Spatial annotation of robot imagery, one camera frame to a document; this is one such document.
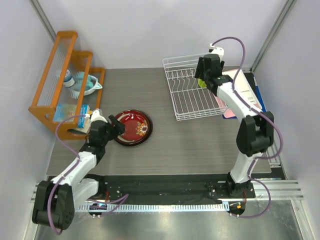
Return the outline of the lime green small plate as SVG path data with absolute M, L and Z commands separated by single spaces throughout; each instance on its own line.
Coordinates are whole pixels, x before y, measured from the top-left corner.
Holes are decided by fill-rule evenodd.
M 206 88 L 207 87 L 207 84 L 205 83 L 205 81 L 200 79 L 200 78 L 197 79 L 197 83 L 198 83 L 198 86 L 200 88 Z

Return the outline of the silver rimmed cream plate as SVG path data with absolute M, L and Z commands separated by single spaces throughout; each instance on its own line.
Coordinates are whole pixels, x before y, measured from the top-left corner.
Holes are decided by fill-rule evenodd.
M 154 125 L 151 117 L 146 112 L 144 112 L 143 114 L 145 115 L 148 122 L 148 131 L 147 131 L 146 137 L 144 138 L 144 141 L 146 141 L 151 136 Z

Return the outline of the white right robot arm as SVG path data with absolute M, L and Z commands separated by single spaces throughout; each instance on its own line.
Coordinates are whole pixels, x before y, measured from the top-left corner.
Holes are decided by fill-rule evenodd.
M 222 69 L 220 56 L 208 53 L 199 57 L 194 77 L 204 81 L 207 89 L 224 101 L 240 122 L 236 136 L 239 154 L 227 174 L 225 186 L 226 193 L 236 198 L 249 188 L 257 160 L 274 143 L 274 116 L 243 100 L 235 88 L 235 81 L 223 74 Z

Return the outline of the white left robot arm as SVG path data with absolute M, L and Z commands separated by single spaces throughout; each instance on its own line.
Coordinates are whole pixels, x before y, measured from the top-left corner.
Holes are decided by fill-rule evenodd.
M 86 114 L 90 120 L 87 140 L 75 153 L 74 161 L 51 180 L 41 181 L 36 189 L 32 222 L 48 226 L 61 235 L 72 223 L 75 210 L 90 197 L 102 199 L 107 192 L 98 175 L 88 177 L 106 153 L 108 142 L 125 132 L 125 125 L 113 115 L 102 116 L 99 109 Z

